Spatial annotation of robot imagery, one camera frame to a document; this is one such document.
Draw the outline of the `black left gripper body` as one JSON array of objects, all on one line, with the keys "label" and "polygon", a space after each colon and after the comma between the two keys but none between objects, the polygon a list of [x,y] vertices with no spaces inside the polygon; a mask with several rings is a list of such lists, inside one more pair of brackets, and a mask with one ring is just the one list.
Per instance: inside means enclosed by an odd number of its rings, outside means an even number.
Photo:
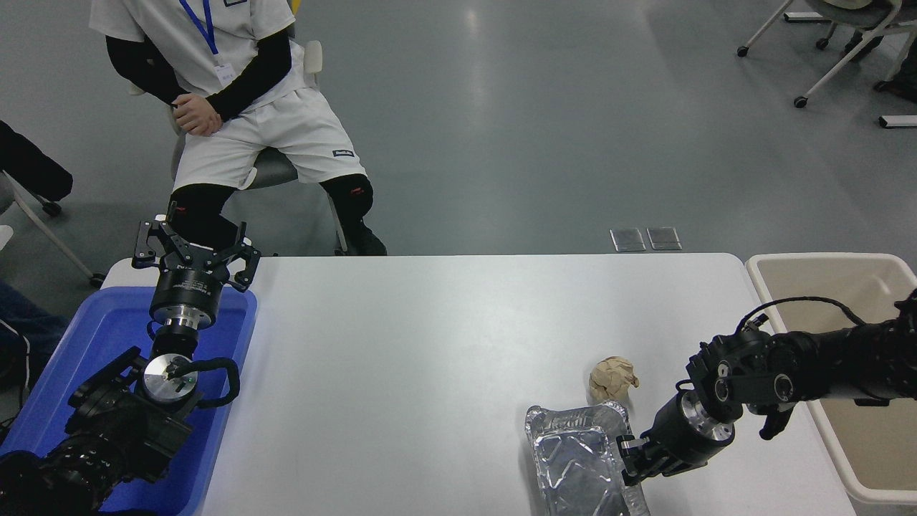
[{"label": "black left gripper body", "polygon": [[190,256],[189,264],[181,261],[179,252],[168,252],[158,261],[160,276],[150,304],[151,317],[170,317],[180,307],[216,317],[229,278],[226,262],[198,247],[192,248]]}]

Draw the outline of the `person's left hand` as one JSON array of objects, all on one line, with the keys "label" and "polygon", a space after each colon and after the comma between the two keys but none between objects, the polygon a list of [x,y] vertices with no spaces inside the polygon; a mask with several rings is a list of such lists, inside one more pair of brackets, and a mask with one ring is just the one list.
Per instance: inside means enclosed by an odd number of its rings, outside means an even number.
[{"label": "person's left hand", "polygon": [[178,107],[173,117],[179,128],[192,136],[211,136],[223,126],[221,116],[213,108]]}]

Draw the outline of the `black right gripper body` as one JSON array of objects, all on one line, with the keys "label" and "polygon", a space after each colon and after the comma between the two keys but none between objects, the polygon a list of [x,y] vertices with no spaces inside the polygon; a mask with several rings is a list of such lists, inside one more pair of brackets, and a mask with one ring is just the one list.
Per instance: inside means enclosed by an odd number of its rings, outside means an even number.
[{"label": "black right gripper body", "polygon": [[697,392],[679,391],[656,412],[653,425],[641,436],[654,441],[650,460],[678,459],[694,469],[706,466],[733,443],[734,425],[708,415]]}]

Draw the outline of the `person's right hand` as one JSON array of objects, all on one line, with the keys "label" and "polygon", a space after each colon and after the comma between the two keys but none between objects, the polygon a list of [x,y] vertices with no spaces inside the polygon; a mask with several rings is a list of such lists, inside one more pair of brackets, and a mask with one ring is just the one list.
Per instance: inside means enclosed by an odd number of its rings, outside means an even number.
[{"label": "person's right hand", "polygon": [[203,120],[213,114],[212,105],[205,97],[190,92],[175,98],[173,105],[175,120]]}]

